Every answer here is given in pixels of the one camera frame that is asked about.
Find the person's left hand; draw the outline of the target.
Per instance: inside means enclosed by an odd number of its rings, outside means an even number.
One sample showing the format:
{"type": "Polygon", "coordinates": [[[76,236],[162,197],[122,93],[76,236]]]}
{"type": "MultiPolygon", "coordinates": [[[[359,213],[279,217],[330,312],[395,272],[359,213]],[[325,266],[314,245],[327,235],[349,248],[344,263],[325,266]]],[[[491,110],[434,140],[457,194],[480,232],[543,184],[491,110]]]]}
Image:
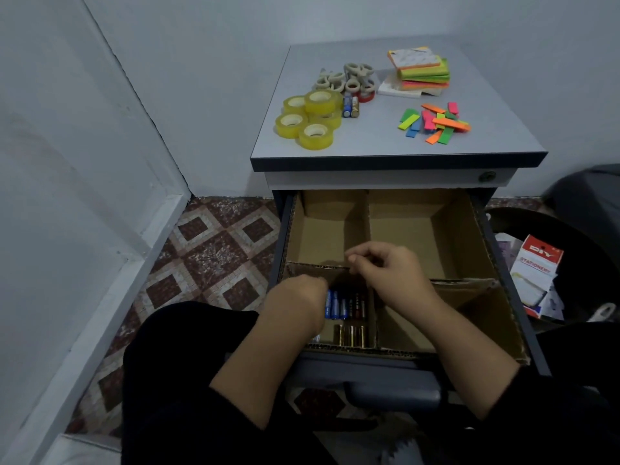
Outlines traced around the person's left hand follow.
{"type": "Polygon", "coordinates": [[[260,319],[274,328],[291,332],[305,342],[310,341],[320,333],[312,330],[310,281],[326,280],[302,274],[277,284],[265,298],[260,319]]]}

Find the person's right hand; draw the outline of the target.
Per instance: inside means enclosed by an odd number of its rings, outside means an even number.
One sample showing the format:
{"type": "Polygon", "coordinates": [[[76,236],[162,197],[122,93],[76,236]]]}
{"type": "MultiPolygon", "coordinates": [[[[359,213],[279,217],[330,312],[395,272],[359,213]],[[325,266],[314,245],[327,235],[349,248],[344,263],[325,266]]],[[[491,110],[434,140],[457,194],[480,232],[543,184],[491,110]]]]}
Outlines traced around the person's right hand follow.
{"type": "Polygon", "coordinates": [[[416,254],[404,246],[388,243],[388,259],[380,283],[370,285],[383,302],[414,321],[424,310],[440,304],[441,300],[423,273],[416,254]]]}

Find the person's right forearm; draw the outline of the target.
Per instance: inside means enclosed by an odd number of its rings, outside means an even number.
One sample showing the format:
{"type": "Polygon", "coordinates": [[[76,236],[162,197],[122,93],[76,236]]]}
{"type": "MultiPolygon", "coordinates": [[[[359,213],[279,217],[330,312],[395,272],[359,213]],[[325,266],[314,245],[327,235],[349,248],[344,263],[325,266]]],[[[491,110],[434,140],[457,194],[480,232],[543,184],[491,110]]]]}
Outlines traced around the person's right forearm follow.
{"type": "Polygon", "coordinates": [[[437,296],[405,308],[403,316],[434,346],[463,403],[484,420],[520,365],[461,313],[437,296]]]}

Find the person's left forearm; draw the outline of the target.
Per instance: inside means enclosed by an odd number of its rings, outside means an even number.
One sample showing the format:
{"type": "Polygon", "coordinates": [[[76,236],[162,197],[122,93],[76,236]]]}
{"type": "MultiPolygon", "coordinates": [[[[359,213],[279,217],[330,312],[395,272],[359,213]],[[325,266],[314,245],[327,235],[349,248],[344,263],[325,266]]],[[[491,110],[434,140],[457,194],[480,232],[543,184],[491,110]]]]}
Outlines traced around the person's left forearm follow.
{"type": "Polygon", "coordinates": [[[280,386],[305,345],[324,325],[322,310],[262,312],[209,387],[265,430],[280,386]]]}

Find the cluster of assorted batteries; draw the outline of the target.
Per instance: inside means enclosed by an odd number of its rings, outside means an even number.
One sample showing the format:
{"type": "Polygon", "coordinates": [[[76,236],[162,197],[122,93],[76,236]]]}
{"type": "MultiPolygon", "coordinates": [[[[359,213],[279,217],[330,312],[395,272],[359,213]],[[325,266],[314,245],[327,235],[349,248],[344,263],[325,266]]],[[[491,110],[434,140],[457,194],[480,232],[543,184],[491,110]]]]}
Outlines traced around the cluster of assorted batteries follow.
{"type": "Polygon", "coordinates": [[[329,289],[324,307],[325,325],[312,344],[345,348],[370,347],[368,306],[357,291],[329,289]]]}

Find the brown cardboard drawer divider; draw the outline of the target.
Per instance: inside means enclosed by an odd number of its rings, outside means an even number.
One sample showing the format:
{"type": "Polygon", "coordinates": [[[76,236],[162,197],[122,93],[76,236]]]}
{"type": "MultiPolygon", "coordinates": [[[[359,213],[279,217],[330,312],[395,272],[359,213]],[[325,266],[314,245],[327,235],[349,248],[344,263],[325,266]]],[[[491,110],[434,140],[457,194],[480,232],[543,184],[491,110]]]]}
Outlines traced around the brown cardboard drawer divider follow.
{"type": "Polygon", "coordinates": [[[272,284],[308,274],[330,289],[367,300],[370,347],[308,343],[306,350],[386,359],[430,361],[430,341],[387,306],[359,275],[345,251],[366,241],[413,251],[437,294],[517,362],[531,363],[505,266],[492,250],[490,226],[465,190],[300,190],[286,197],[272,284]]]}

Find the grey open drawer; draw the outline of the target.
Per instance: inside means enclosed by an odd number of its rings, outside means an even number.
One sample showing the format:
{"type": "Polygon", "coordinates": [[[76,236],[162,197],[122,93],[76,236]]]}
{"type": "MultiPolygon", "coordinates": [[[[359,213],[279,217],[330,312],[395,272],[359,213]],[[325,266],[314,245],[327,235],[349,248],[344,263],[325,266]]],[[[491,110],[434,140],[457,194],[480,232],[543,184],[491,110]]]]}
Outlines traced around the grey open drawer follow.
{"type": "MultiPolygon", "coordinates": [[[[490,201],[493,191],[483,190],[482,188],[460,190],[465,190],[469,193],[472,201],[482,210],[482,216],[486,218],[490,226],[490,221],[485,214],[485,206],[490,201]]],[[[286,197],[293,195],[297,191],[299,190],[273,192],[281,224],[286,197]]],[[[505,266],[501,273],[508,280],[507,267],[501,256],[491,226],[489,237],[492,241],[493,253],[499,257],[499,261],[505,266]]],[[[277,251],[275,250],[274,263],[276,262],[276,256],[277,251]]],[[[273,288],[276,285],[276,283],[272,284],[273,275],[278,275],[278,270],[274,270],[274,264],[270,275],[269,288],[273,288]]],[[[516,315],[522,323],[523,334],[529,342],[531,351],[531,363],[529,365],[533,365],[540,375],[550,376],[551,372],[536,339],[531,322],[527,320],[523,309],[517,306],[515,290],[511,287],[509,288],[510,294],[513,297],[516,315]]],[[[338,353],[317,353],[305,349],[305,352],[299,357],[299,360],[291,370],[288,380],[296,386],[303,387],[343,387],[346,399],[352,405],[393,412],[436,410],[441,403],[445,402],[448,390],[451,389],[443,368],[439,363],[438,356],[430,359],[430,361],[422,362],[411,359],[354,357],[338,353]]]]}

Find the grey drawer cabinet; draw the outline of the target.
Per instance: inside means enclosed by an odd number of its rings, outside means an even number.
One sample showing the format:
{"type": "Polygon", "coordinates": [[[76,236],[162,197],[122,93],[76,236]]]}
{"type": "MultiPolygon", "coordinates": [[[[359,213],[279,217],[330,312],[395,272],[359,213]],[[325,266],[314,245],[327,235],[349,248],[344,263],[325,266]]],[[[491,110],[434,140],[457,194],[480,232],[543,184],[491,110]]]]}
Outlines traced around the grey drawer cabinet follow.
{"type": "Polygon", "coordinates": [[[272,191],[372,188],[506,187],[519,169],[537,168],[547,150],[486,81],[474,64],[446,36],[415,36],[313,43],[290,47],[272,100],[251,154],[253,171],[263,172],[272,191]],[[326,149],[312,151],[275,132],[275,119],[288,97],[313,85],[321,67],[336,70],[362,62],[376,70],[376,82],[393,71],[392,47],[429,46],[446,57],[451,71],[447,92],[425,100],[386,95],[360,106],[359,118],[345,118],[326,149]],[[430,145],[424,135],[407,138],[398,130],[407,109],[429,102],[440,107],[455,101],[471,132],[447,145],[430,145]],[[480,183],[484,171],[497,178],[480,183]]]}

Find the purple white packet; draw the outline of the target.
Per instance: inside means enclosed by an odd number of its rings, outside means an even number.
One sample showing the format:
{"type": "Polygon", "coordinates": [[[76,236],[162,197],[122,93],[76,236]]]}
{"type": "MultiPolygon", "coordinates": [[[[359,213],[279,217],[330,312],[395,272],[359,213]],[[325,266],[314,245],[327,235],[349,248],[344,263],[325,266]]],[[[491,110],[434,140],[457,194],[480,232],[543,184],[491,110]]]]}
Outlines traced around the purple white packet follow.
{"type": "Polygon", "coordinates": [[[523,241],[504,232],[495,233],[494,235],[507,268],[511,270],[523,245],[523,241]]]}

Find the pile of colourful paper strips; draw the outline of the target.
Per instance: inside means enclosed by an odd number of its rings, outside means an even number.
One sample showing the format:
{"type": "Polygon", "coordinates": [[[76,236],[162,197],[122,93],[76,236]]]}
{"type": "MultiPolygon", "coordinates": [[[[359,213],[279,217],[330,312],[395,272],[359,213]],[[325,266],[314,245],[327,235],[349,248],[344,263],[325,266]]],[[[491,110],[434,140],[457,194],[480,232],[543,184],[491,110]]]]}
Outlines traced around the pile of colourful paper strips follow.
{"type": "Polygon", "coordinates": [[[447,145],[457,134],[471,132],[471,125],[460,118],[458,102],[449,101],[445,107],[422,104],[420,110],[409,108],[400,118],[398,130],[407,138],[424,135],[430,145],[447,145]]]}

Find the person's left leg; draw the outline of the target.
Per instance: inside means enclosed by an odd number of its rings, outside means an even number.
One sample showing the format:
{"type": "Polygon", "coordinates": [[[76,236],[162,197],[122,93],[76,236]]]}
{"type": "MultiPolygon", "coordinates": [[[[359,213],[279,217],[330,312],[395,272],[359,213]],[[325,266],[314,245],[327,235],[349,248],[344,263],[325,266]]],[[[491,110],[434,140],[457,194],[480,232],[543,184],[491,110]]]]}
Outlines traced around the person's left leg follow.
{"type": "Polygon", "coordinates": [[[210,389],[255,311],[158,309],[123,355],[121,465],[337,465],[278,391],[266,430],[210,389]]]}

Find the person's leg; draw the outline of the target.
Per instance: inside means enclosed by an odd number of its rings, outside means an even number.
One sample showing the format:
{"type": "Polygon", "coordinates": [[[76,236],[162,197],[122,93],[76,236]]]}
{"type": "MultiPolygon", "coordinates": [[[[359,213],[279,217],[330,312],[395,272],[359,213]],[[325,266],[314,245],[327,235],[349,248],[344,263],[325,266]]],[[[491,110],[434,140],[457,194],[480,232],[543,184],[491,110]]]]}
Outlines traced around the person's leg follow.
{"type": "Polygon", "coordinates": [[[523,367],[484,420],[456,408],[422,430],[460,465],[620,465],[620,322],[537,339],[551,376],[523,367]]]}
{"type": "Polygon", "coordinates": [[[123,355],[121,465],[337,465],[278,391],[266,430],[210,389],[255,311],[158,309],[123,355]]]}

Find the red white stationery packet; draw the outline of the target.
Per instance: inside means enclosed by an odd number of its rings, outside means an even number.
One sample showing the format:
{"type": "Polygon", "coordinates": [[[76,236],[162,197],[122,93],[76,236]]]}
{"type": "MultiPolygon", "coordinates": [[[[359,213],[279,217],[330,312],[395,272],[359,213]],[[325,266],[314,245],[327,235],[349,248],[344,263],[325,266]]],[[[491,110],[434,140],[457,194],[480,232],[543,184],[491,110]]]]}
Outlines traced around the red white stationery packet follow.
{"type": "Polygon", "coordinates": [[[564,251],[529,234],[510,274],[527,315],[564,322],[564,304],[554,286],[564,251]]]}

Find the plain white note pad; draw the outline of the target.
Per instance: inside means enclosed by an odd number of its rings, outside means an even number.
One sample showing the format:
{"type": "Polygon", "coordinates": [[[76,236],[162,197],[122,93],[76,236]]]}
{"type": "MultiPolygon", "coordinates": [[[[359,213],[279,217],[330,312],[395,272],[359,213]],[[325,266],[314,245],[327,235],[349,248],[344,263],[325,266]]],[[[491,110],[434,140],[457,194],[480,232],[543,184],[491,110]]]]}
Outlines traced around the plain white note pad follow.
{"type": "Polygon", "coordinates": [[[402,98],[420,98],[423,95],[440,96],[443,88],[423,88],[422,90],[405,90],[403,82],[395,74],[385,77],[377,89],[377,94],[402,98]]]}

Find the pile of small white tape rolls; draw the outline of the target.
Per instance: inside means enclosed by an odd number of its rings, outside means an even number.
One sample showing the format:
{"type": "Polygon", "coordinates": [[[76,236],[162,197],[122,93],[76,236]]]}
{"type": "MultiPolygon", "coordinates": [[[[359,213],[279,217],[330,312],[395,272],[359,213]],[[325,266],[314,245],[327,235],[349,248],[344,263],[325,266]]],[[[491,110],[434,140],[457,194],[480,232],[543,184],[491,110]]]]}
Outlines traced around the pile of small white tape rolls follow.
{"type": "Polygon", "coordinates": [[[321,69],[313,88],[315,90],[333,90],[338,93],[368,96],[376,92],[376,83],[372,76],[375,70],[365,63],[349,62],[342,71],[321,69]]]}

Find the green sticky note pad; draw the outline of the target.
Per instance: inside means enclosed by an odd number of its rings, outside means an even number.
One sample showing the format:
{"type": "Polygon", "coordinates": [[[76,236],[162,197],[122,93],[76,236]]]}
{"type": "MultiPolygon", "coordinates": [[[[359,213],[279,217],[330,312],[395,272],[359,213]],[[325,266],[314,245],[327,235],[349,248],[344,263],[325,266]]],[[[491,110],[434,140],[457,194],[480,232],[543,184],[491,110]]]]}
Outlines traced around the green sticky note pad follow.
{"type": "Polygon", "coordinates": [[[445,84],[451,79],[448,61],[443,57],[437,66],[400,69],[397,70],[397,75],[401,80],[432,84],[445,84]]]}

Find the marbled white sticky note pad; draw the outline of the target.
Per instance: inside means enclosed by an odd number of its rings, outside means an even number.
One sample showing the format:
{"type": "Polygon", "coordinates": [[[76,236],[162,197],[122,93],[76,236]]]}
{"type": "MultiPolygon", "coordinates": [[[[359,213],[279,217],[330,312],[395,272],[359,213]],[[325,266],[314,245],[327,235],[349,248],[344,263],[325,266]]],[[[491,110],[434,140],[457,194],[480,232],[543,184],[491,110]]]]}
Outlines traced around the marbled white sticky note pad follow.
{"type": "Polygon", "coordinates": [[[397,70],[437,67],[441,64],[441,58],[427,46],[389,50],[387,55],[397,70]]]}

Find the black bin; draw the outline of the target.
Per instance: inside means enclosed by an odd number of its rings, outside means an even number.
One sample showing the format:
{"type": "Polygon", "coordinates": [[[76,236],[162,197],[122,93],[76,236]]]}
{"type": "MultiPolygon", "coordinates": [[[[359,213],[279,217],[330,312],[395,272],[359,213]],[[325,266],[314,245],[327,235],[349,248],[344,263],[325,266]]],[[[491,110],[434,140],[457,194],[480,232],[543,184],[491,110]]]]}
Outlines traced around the black bin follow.
{"type": "Polygon", "coordinates": [[[522,241],[531,234],[564,251],[554,280],[564,304],[564,322],[528,316],[507,268],[508,282],[516,292],[516,304],[537,334],[585,323],[605,303],[616,304],[615,316],[620,314],[620,270],[585,234],[547,213],[524,208],[491,208],[487,216],[494,234],[506,233],[522,241]]]}

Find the dark grey bag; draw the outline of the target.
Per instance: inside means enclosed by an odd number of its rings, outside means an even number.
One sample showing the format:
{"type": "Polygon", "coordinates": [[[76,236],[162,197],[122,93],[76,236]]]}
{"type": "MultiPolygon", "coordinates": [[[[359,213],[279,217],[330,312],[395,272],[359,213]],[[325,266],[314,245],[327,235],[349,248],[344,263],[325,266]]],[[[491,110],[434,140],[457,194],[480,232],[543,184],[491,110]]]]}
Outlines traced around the dark grey bag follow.
{"type": "Polygon", "coordinates": [[[620,270],[620,163],[558,180],[544,194],[556,217],[585,234],[620,270]]]}

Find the person's right leg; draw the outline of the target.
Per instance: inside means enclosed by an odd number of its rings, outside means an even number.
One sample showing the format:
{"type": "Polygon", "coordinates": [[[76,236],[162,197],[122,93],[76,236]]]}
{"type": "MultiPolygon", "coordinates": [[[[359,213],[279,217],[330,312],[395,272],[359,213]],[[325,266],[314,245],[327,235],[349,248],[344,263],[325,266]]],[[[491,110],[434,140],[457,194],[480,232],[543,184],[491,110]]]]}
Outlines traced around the person's right leg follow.
{"type": "Polygon", "coordinates": [[[484,420],[456,408],[422,430],[460,465],[620,465],[620,322],[537,339],[551,376],[523,367],[484,420]]]}

